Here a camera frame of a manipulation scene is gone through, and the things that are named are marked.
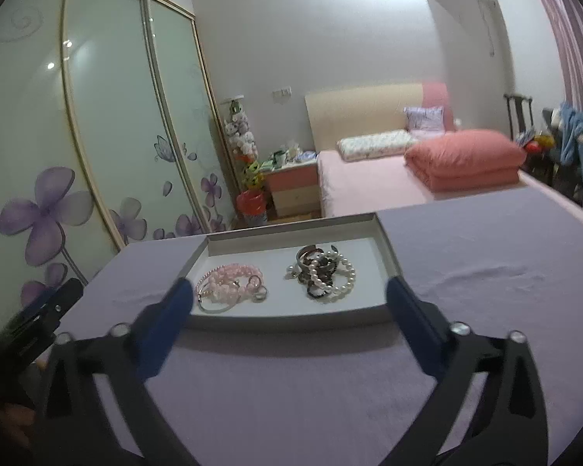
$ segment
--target sliding wardrobe door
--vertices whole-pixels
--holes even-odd
[[[202,232],[171,148],[147,53],[141,0],[69,0],[75,119],[125,244]]]
[[[224,231],[234,219],[234,198],[216,152],[218,125],[210,104],[192,21],[157,2],[149,3],[152,42],[169,118],[182,159],[212,231]]]
[[[62,1],[0,7],[0,329],[45,289],[87,283],[115,254],[66,114]]]

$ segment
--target flower stem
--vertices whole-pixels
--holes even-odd
[[[84,284],[85,286],[88,285],[89,284],[89,281],[86,279],[86,277],[84,275],[82,275],[82,272],[76,266],[76,263],[73,261],[72,257],[67,252],[67,248],[65,246],[63,246],[63,248],[60,250],[60,253],[63,255],[63,257],[67,261],[67,264],[70,265],[70,267],[73,270],[73,273],[76,274],[76,276],[80,279],[80,281],[82,282],[82,284]]]

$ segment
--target pink headboard section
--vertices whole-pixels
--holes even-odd
[[[443,110],[443,124],[445,130],[455,131],[456,126],[453,123],[453,110],[451,110],[451,101],[447,86],[442,82],[424,82],[423,83],[423,108],[445,107]]]

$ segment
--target pillow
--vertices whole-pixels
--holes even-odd
[[[443,124],[443,107],[432,107],[432,108],[418,108],[418,107],[405,107],[404,113],[408,118],[409,132],[423,132],[418,133],[418,136],[426,139],[428,137],[432,138],[432,133],[438,135],[445,134],[445,124]]]
[[[432,191],[462,189],[457,181],[440,179],[476,177],[474,184],[478,188],[516,182],[518,168],[526,157],[526,152],[518,145],[492,130],[447,133],[440,138],[418,143],[406,152],[410,169]],[[443,184],[440,189],[433,188],[432,184],[438,182]]]
[[[337,142],[341,159],[346,162],[404,154],[417,140],[406,130],[375,135],[352,136]]]

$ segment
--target jewelry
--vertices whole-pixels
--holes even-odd
[[[319,299],[330,297],[332,301],[348,294],[356,282],[356,271],[352,263],[345,259],[334,245],[326,253],[315,245],[307,245],[298,251],[296,264],[287,267],[287,278],[297,278],[306,285],[309,297]],[[346,275],[347,282],[334,286],[333,275],[339,271]]]
[[[241,286],[238,278],[247,277],[246,286]],[[268,296],[264,286],[264,274],[250,264],[225,264],[207,272],[196,285],[197,305],[207,314],[220,314],[250,297],[261,303]],[[208,297],[213,303],[224,303],[225,307],[209,310],[203,307],[202,299]]]

